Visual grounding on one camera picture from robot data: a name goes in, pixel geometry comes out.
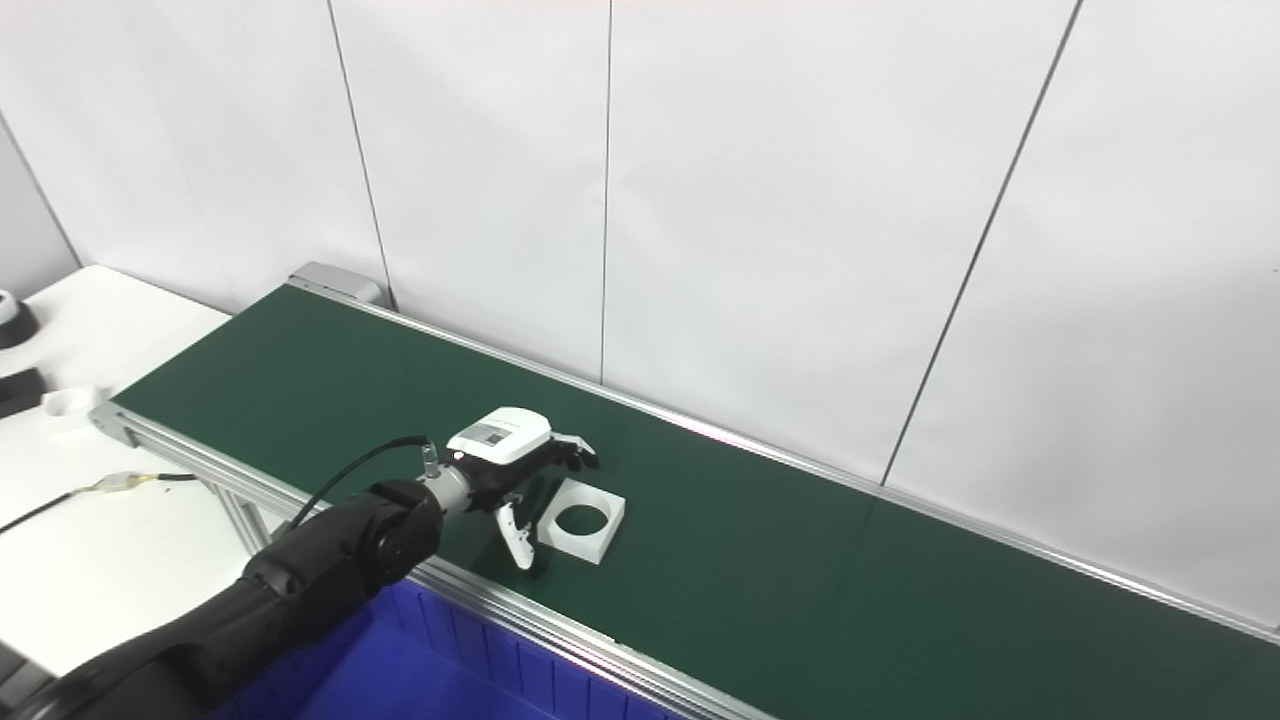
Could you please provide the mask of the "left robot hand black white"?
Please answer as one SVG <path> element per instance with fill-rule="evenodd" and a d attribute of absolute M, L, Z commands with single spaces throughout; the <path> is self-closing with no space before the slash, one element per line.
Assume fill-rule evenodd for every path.
<path fill-rule="evenodd" d="M 600 466 L 589 442 L 553 430 L 545 416 L 524 407 L 490 411 L 452 436 L 445 450 L 439 475 L 429 482 L 445 518 L 492 515 L 525 574 L 532 573 L 535 550 L 532 524 L 518 509 L 524 502 L 520 488 L 552 466 L 572 471 Z"/>

